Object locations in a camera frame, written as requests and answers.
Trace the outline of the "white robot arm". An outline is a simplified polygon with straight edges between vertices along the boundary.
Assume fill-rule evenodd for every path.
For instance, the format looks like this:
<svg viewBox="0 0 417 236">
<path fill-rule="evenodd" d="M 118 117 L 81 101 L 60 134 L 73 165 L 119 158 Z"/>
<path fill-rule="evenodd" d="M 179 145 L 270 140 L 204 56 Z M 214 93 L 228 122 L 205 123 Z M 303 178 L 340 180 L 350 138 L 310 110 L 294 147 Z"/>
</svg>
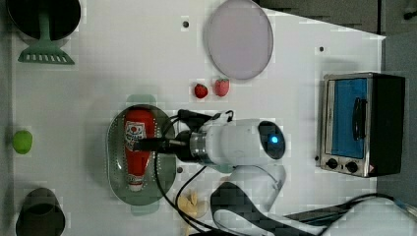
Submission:
<svg viewBox="0 0 417 236">
<path fill-rule="evenodd" d="M 416 220 L 391 196 L 366 194 L 336 207 L 324 223 L 271 213 L 285 182 L 280 160 L 285 139 L 267 120 L 235 120 L 231 111 L 213 116 L 180 110 L 188 126 L 174 138 L 156 137 L 144 126 L 130 142 L 134 150 L 173 153 L 183 162 L 228 166 L 227 180 L 210 195 L 216 227 L 192 236 L 416 236 Z"/>
</svg>

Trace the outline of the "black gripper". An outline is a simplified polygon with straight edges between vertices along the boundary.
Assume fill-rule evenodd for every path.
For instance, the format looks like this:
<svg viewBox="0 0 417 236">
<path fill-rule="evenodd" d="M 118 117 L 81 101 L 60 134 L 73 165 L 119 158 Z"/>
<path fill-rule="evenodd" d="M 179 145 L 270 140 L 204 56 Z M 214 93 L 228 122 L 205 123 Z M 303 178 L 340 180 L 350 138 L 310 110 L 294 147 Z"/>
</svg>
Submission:
<svg viewBox="0 0 417 236">
<path fill-rule="evenodd" d="M 152 138 L 138 140 L 133 150 L 173 152 L 181 161 L 206 161 L 206 133 L 200 131 L 210 116 L 190 110 L 180 109 L 177 113 L 180 122 L 188 129 L 181 131 L 175 139 Z"/>
</svg>

